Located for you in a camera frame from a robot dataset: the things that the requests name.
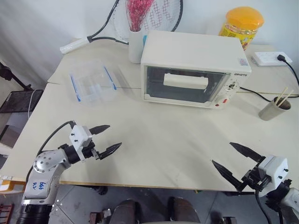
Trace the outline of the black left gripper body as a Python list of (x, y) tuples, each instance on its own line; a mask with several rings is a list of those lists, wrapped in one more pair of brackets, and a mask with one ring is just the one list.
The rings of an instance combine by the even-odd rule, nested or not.
[(88, 146), (83, 147), (82, 155), (83, 155), (82, 161), (84, 161), (85, 159), (88, 159), (90, 157), (93, 157), (96, 160), (98, 160), (100, 158), (98, 151), (95, 149), (95, 144), (93, 141), (90, 141)]

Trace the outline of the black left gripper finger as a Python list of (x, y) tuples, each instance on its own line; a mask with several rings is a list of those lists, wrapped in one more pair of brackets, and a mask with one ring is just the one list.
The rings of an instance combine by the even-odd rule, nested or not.
[(107, 158), (108, 156), (112, 155), (120, 146), (122, 145), (122, 143), (117, 143), (117, 144), (114, 144), (110, 147), (108, 147), (104, 152), (102, 153), (99, 153), (97, 152), (97, 158), (96, 159), (105, 159)]
[(92, 135), (97, 135), (100, 134), (102, 132), (104, 132), (105, 130), (107, 130), (110, 127), (110, 125), (100, 125), (100, 126), (95, 126), (93, 128), (90, 129), (90, 133)]

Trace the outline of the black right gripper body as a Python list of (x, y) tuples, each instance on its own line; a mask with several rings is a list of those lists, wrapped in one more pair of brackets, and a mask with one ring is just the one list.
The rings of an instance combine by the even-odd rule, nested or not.
[(259, 163), (250, 169), (242, 178), (241, 190), (249, 186), (253, 190), (262, 190), (271, 182), (271, 177), (259, 168)]

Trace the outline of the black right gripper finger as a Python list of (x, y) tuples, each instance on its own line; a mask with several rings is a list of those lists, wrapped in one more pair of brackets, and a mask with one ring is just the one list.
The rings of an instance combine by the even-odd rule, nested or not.
[(251, 158), (253, 161), (255, 161), (257, 163), (261, 163), (265, 159), (265, 156), (261, 156), (260, 154), (258, 154), (254, 150), (252, 150), (252, 149), (250, 149), (246, 146), (243, 146), (239, 143), (230, 142), (229, 144), (235, 150), (237, 150), (239, 153), (241, 153), (243, 156)]
[(238, 192), (242, 192), (243, 189), (246, 187), (243, 182), (237, 180), (232, 172), (230, 172), (228, 169), (226, 169), (221, 164), (217, 163), (216, 161), (212, 160), (212, 164), (217, 169), (217, 171), (220, 173), (222, 177), (224, 177), (229, 183), (231, 183)]

